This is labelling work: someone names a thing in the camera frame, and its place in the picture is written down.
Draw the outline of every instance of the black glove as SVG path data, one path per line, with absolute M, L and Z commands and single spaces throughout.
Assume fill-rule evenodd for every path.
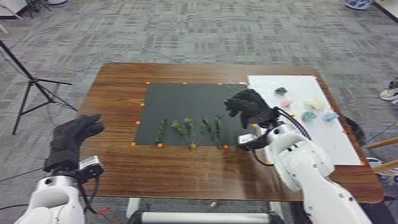
M 268 122 L 277 119 L 277 112 L 270 109 L 264 100 L 252 89 L 236 93 L 230 99 L 223 102 L 227 106 L 229 116 L 234 117 L 239 113 L 241 127 L 259 124 L 261 127 L 268 126 Z
M 97 135 L 104 129 L 97 122 L 101 115 L 81 115 L 78 119 L 65 122 L 53 130 L 53 141 L 49 143 L 49 156 L 44 161 L 44 171 L 56 166 L 78 169 L 78 154 L 83 140 Z

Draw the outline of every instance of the wooden table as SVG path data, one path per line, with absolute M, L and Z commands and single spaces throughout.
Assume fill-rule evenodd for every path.
M 90 87 L 79 114 L 103 114 L 104 132 L 81 146 L 81 158 L 99 156 L 104 165 L 97 196 L 186 199 L 298 201 L 280 182 L 273 167 L 264 167 L 252 154 L 238 149 L 200 146 L 131 146 L 140 120 L 147 82 L 238 83 L 246 75 L 312 75 L 325 96 L 341 113 L 319 74 L 307 66 L 106 64 Z M 360 160 L 365 161 L 344 120 Z M 337 166 L 332 180 L 351 192 L 358 202 L 381 200 L 381 187 L 364 166 Z

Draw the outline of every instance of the wall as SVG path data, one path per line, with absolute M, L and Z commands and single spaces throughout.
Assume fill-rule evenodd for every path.
M 14 12 L 26 6 L 26 0 L 0 0 L 0 3 L 10 8 Z M 0 16 L 12 16 L 3 8 L 0 8 Z

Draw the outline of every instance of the table leg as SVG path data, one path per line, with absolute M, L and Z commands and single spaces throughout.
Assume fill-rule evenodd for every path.
M 127 209 L 126 209 L 126 217 L 129 219 L 135 211 L 140 209 L 140 198 L 127 199 Z

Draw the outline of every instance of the floor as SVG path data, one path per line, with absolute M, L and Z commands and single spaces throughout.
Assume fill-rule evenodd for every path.
M 398 26 L 374 7 L 353 12 L 341 0 L 71 0 L 51 10 L 42 9 L 33 19 L 26 14 L 23 21 L 3 20 L 10 34 L 0 33 L 0 39 L 31 73 L 74 84 L 56 92 L 76 107 L 99 67 L 111 61 L 294 64 L 319 71 L 367 139 L 396 121 L 398 106 L 378 99 L 378 92 L 398 74 Z M 40 167 L 53 125 L 74 112 L 56 106 L 37 110 L 23 117 L 12 136 L 24 77 L 3 59 L 0 71 L 1 179 Z M 40 100 L 33 92 L 30 106 Z M 396 134 L 394 126 L 374 141 Z M 394 147 L 378 149 L 374 155 L 383 161 L 398 159 Z M 0 207 L 26 203 L 42 176 L 37 171 L 0 183 Z M 385 185 L 385 194 L 398 195 L 396 185 Z M 266 208 L 264 202 L 236 203 L 220 203 L 216 209 L 241 211 L 243 207 L 259 212 Z M 209 209 L 207 201 L 147 200 L 142 206 L 151 211 Z M 110 207 L 110 219 L 124 220 L 126 199 L 97 198 L 94 207 Z M 21 212 L 23 208 L 0 211 L 0 223 L 12 223 Z M 88 223 L 108 221 L 88 216 Z

